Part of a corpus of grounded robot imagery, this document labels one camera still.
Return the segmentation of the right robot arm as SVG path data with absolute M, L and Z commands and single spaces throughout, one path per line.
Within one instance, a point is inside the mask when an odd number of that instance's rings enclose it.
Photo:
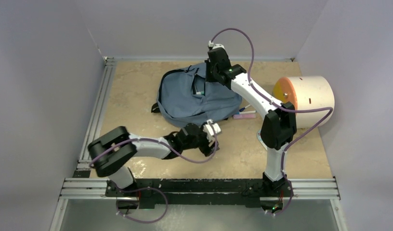
M 231 65 L 223 47 L 208 51 L 207 77 L 209 82 L 218 82 L 244 98 L 263 119 L 260 135 L 267 147 L 267 162 L 263 173 L 263 191 L 274 196 L 285 184 L 283 151 L 293 140 L 297 131 L 296 116 L 289 113 L 295 107 L 272 97 L 255 81 L 248 77 L 246 70 L 236 64 Z

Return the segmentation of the light blue white marker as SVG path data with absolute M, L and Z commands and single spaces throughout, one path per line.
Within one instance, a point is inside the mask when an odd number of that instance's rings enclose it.
M 257 113 L 256 110 L 252 110 L 252 111 L 242 111 L 242 112 L 239 112 L 238 114 L 239 115 L 249 115 L 249 114 L 255 114 L 255 113 Z

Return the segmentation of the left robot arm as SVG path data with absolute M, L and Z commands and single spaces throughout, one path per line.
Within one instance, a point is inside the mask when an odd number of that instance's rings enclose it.
M 109 178 L 119 193 L 129 197 L 137 188 L 132 172 L 125 166 L 130 159 L 153 157 L 170 160 L 180 157 L 191 162 L 190 158 L 183 156 L 183 151 L 199 149 L 206 156 L 204 162 L 207 162 L 218 150 L 217 137 L 221 132 L 220 126 L 212 120 L 201 126 L 188 123 L 179 131 L 159 138 L 138 136 L 119 126 L 88 145 L 92 159 L 89 167 L 95 169 L 97 176 Z

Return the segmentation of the blue capped white marker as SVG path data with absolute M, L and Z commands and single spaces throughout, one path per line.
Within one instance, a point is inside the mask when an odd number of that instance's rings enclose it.
M 249 108 L 251 105 L 250 104 L 248 104 L 248 105 L 246 105 L 245 107 L 242 107 L 241 109 L 239 109 L 239 112 L 243 112 L 243 111 L 245 111 L 247 108 Z

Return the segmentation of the blue student backpack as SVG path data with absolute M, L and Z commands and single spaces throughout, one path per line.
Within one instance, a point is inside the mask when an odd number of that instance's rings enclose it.
M 239 111 L 242 97 L 218 82 L 206 82 L 206 64 L 166 72 L 160 82 L 152 113 L 160 113 L 175 127 L 201 126 L 208 119 L 227 120 Z M 196 92 L 204 91 L 205 95 Z

